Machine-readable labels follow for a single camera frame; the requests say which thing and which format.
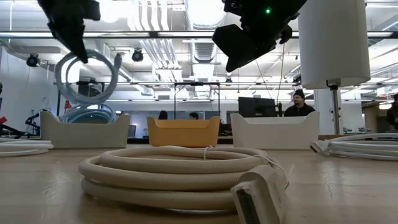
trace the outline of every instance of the beanie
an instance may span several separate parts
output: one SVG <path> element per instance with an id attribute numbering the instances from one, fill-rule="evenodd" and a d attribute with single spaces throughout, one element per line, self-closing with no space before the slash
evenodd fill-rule
<path id="1" fill-rule="evenodd" d="M 296 92 L 294 92 L 293 96 L 295 96 L 295 95 L 301 96 L 301 98 L 305 99 L 303 90 L 296 90 Z"/>

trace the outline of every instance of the coiled cable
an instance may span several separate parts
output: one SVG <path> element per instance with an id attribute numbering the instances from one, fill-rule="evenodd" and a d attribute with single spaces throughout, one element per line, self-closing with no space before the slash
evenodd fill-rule
<path id="1" fill-rule="evenodd" d="M 398 161 L 397 140 L 398 134 L 361 134 L 319 141 L 316 145 L 318 150 L 326 155 Z"/>
<path id="2" fill-rule="evenodd" d="M 112 93 L 114 92 L 114 90 L 118 85 L 118 78 L 119 78 L 118 72 L 122 64 L 122 57 L 120 54 L 117 54 L 114 59 L 114 65 L 112 65 L 112 63 L 99 52 L 95 50 L 86 50 L 86 52 L 88 58 L 95 58 L 105 63 L 106 66 L 108 66 L 108 68 L 111 71 L 111 82 L 108 85 L 108 87 L 104 90 L 104 92 L 94 97 L 87 97 L 77 93 L 72 88 L 71 83 L 68 83 L 67 80 L 70 68 L 75 63 L 77 63 L 79 59 L 73 53 L 69 53 L 66 56 L 64 56 L 64 58 L 62 58 L 61 61 L 59 61 L 57 66 L 55 66 L 55 81 L 57 83 L 58 89 L 60 90 L 60 93 L 66 99 L 69 99 L 74 103 L 78 103 L 78 105 L 69 109 L 68 111 L 70 112 L 65 113 L 60 120 L 66 123 L 73 123 L 76 120 L 83 118 L 85 116 L 96 116 L 106 119 L 108 120 L 109 123 L 112 123 L 113 121 L 116 120 L 117 116 L 110 107 L 104 105 L 103 103 L 112 95 Z M 65 73 L 66 82 L 63 83 L 62 67 L 70 60 L 72 61 L 69 63 Z M 105 106 L 107 109 L 106 110 L 88 109 L 87 107 L 91 105 L 99 105 L 99 106 L 102 105 Z"/>
<path id="3" fill-rule="evenodd" d="M 81 187 L 94 197 L 155 208 L 235 210 L 230 188 L 262 164 L 287 182 L 276 160 L 245 148 L 121 149 L 83 161 L 79 171 L 85 177 Z"/>
<path id="4" fill-rule="evenodd" d="M 43 154 L 53 148 L 51 141 L 0 138 L 0 157 Z"/>

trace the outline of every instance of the white cylinder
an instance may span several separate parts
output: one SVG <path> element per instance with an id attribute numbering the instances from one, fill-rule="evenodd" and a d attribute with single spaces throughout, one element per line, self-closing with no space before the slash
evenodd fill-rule
<path id="1" fill-rule="evenodd" d="M 366 12 L 361 0 L 308 0 L 298 17 L 302 85 L 328 88 L 370 80 Z"/>

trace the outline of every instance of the beige cable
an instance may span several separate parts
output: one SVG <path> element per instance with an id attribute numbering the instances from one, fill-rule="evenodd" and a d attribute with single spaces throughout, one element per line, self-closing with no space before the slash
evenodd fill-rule
<path id="1" fill-rule="evenodd" d="M 79 170 L 85 176 L 81 187 L 94 197 L 155 208 L 234 210 L 230 188 L 261 164 L 280 170 L 259 149 L 143 147 L 104 152 Z"/>

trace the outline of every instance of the computer monitor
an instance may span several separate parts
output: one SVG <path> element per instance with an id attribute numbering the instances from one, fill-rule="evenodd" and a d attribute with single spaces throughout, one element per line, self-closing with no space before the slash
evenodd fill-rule
<path id="1" fill-rule="evenodd" d="M 137 126 L 130 125 L 130 127 L 129 127 L 129 137 L 128 138 L 135 138 L 136 137 L 136 129 L 137 129 Z"/>
<path id="2" fill-rule="evenodd" d="M 275 100 L 239 97 L 239 114 L 244 118 L 276 117 Z"/>

